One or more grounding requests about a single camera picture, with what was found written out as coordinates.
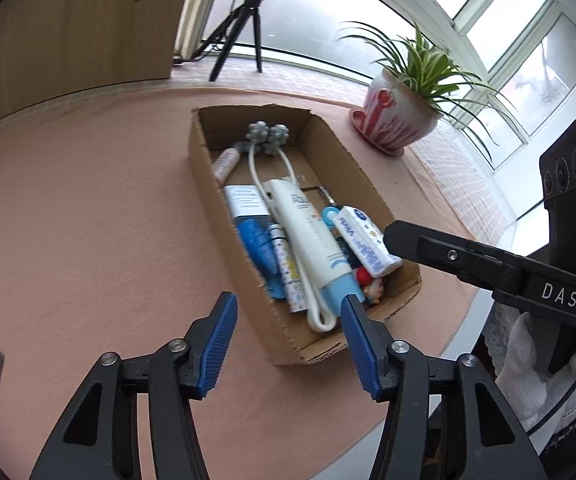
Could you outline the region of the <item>white gloved right hand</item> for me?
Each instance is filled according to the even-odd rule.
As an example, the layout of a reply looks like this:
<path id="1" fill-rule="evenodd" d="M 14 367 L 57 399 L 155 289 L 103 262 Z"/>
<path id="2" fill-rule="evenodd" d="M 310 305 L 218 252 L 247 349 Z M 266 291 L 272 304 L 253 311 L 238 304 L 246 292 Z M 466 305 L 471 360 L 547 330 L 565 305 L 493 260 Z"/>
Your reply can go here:
<path id="1" fill-rule="evenodd" d="M 507 308 L 497 314 L 496 334 L 488 337 L 488 351 L 496 384 L 526 430 L 544 419 L 565 393 L 570 397 L 539 429 L 555 434 L 576 419 L 576 350 L 555 372 L 548 370 L 553 345 L 561 335 L 553 322 Z"/>

